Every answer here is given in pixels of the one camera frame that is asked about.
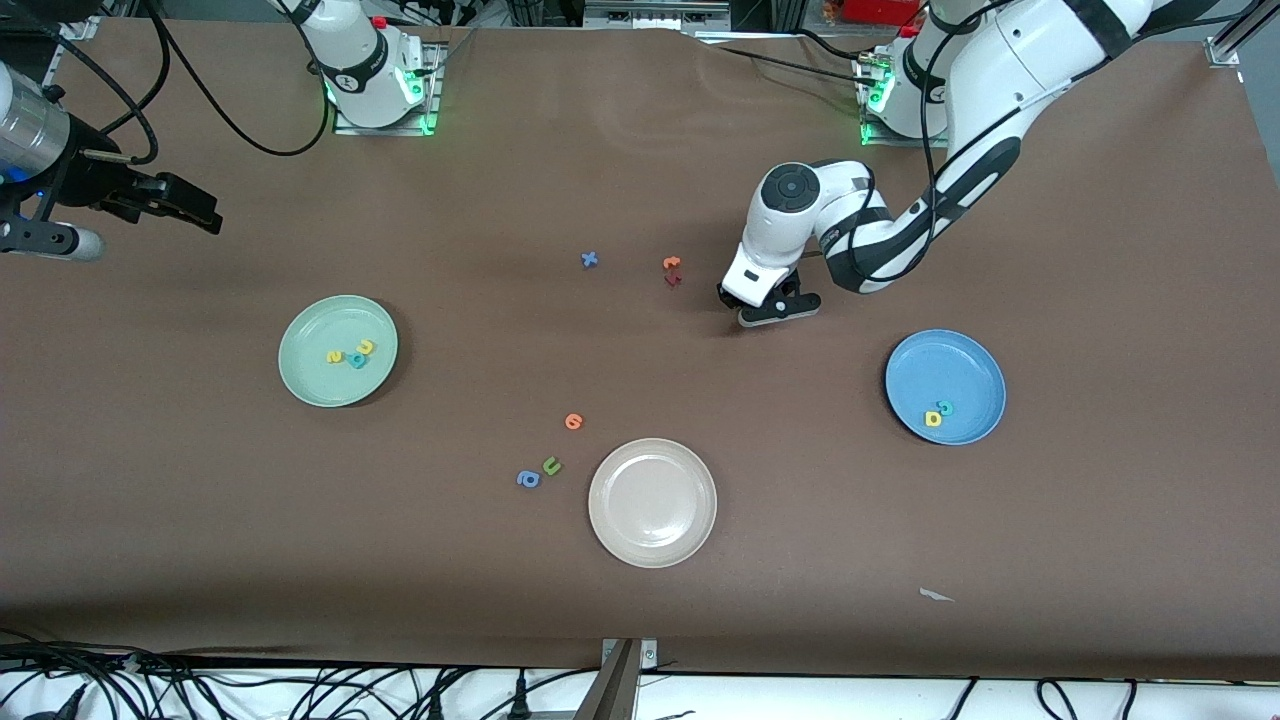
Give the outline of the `green plate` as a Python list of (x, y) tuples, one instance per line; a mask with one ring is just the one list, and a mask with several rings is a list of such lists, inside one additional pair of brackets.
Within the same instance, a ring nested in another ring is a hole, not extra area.
[[(371, 340), (376, 350), (367, 365), (352, 368), (346, 360), (328, 364), (326, 351), (358, 352), (357, 343)], [(388, 310), (358, 295), (321, 299), (294, 316), (276, 354), (284, 387), (315, 407), (360, 404), (383, 387), (396, 368), (399, 333)]]

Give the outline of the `grey metal device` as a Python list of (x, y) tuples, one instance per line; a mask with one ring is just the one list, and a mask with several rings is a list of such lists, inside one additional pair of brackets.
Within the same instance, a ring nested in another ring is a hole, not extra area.
[(585, 29), (731, 31), (728, 0), (584, 0)]

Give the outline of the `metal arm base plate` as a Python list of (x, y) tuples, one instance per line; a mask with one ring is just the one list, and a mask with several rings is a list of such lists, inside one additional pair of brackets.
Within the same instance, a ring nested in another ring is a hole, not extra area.
[[(900, 135), (887, 127), (887, 124), (877, 117), (863, 117), (860, 119), (860, 141), (861, 146), (892, 146), (902, 149), (919, 149), (922, 146), (920, 138)], [(942, 127), (941, 129), (933, 129), (929, 143), (933, 149), (947, 149), (948, 136), (946, 128)]]
[(425, 137), (435, 133), (448, 47), (387, 29), (370, 56), (324, 68), (335, 135)]

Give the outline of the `grey metal post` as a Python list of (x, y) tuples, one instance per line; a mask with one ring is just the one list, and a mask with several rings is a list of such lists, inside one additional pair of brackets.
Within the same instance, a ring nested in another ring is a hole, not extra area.
[(613, 641), (573, 720), (634, 720), (644, 659), (643, 639)]

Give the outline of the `beige plate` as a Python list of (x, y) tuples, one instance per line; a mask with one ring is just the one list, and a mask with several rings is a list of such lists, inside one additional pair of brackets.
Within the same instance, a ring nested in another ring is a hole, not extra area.
[(632, 439), (600, 460), (588, 516), (602, 547), (632, 568), (673, 568), (709, 541), (718, 515), (710, 469), (673, 439)]

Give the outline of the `brown table cover sheet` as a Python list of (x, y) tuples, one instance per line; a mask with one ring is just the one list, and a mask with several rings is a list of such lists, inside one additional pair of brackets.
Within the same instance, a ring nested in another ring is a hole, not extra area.
[[(653, 637), (689, 671), (1280, 679), (1280, 188), (1244, 85), (1196, 44), (1068, 92), (910, 275), (858, 296), (808, 259), (822, 310), (750, 331), (716, 283), (773, 165), (859, 158), (895, 211), (924, 177), (859, 145), (832, 79), (671, 31), (488, 29), (449, 60), (433, 137), (269, 158), (180, 72), (148, 117), (223, 232), (67, 211), (101, 260), (0, 256), (0, 626), (288, 659), (585, 667)], [(388, 310), (397, 363), (315, 407), (276, 354), (337, 295)], [(890, 407), (890, 354), (929, 329), (1004, 373), (975, 443)], [(621, 562), (588, 516), (600, 460), (641, 438), (718, 492), (673, 568)]]

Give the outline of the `red box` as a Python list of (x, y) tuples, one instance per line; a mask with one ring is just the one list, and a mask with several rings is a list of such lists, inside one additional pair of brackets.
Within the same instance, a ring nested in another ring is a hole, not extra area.
[(905, 26), (924, 0), (840, 0), (841, 20), (864, 26)]

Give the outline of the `blue plate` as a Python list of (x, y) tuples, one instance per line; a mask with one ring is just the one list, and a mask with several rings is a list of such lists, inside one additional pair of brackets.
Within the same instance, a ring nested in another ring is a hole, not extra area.
[[(913, 434), (942, 446), (964, 446), (989, 436), (1004, 418), (1007, 386), (991, 352), (973, 338), (947, 329), (910, 334), (890, 354), (884, 392), (896, 418)], [(938, 401), (954, 414), (937, 428), (924, 413)]]

